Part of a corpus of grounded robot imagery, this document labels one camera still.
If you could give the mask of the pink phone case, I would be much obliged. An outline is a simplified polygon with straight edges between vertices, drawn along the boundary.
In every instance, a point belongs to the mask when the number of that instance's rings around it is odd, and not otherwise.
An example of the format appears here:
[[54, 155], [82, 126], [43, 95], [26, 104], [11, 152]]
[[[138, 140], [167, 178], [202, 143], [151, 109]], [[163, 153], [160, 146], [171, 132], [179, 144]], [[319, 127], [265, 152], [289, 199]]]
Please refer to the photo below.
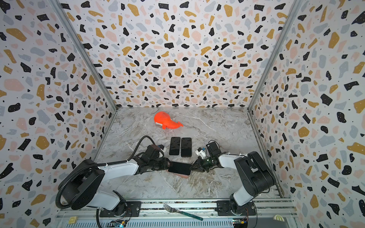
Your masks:
[[178, 173], [170, 173], [170, 174], [173, 174], [173, 175], [179, 176], [181, 178], [185, 178], [185, 179], [188, 179], [189, 178], [189, 175], [178, 174]]

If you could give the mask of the black phone case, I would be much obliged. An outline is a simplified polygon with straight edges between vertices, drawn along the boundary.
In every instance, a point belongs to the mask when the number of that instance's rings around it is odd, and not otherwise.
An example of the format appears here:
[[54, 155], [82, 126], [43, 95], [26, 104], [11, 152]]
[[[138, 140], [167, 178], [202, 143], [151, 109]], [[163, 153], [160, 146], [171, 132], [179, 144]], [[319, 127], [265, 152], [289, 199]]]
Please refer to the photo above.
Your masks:
[[190, 137], [185, 137], [181, 139], [181, 157], [191, 157], [192, 156], [192, 139]]

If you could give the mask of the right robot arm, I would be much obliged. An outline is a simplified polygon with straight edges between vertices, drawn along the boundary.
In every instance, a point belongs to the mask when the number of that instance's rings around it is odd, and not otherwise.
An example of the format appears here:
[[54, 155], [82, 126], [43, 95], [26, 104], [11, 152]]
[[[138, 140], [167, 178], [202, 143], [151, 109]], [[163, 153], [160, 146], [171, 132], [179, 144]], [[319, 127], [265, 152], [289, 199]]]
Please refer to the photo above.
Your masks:
[[261, 193], [268, 193], [276, 184], [274, 175], [258, 152], [231, 154], [222, 152], [218, 143], [209, 141], [206, 148], [196, 152], [198, 159], [190, 168], [194, 172], [209, 172], [213, 169], [230, 168], [238, 172], [242, 186], [230, 196], [225, 206], [219, 206], [219, 213], [241, 215], [249, 212], [252, 200]]

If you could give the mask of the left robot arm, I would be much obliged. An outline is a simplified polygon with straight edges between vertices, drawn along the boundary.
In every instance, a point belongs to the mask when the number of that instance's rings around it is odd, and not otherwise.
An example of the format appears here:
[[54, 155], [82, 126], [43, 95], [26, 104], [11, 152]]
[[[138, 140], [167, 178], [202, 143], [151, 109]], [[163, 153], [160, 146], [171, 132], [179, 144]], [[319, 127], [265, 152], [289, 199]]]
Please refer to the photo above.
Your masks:
[[130, 160], [96, 163], [91, 159], [79, 164], [58, 186], [55, 204], [59, 209], [79, 210], [84, 207], [104, 209], [112, 216], [124, 216], [130, 209], [117, 191], [103, 192], [99, 189], [104, 181], [122, 176], [133, 176], [169, 168], [163, 145], [151, 144], [146, 151]]

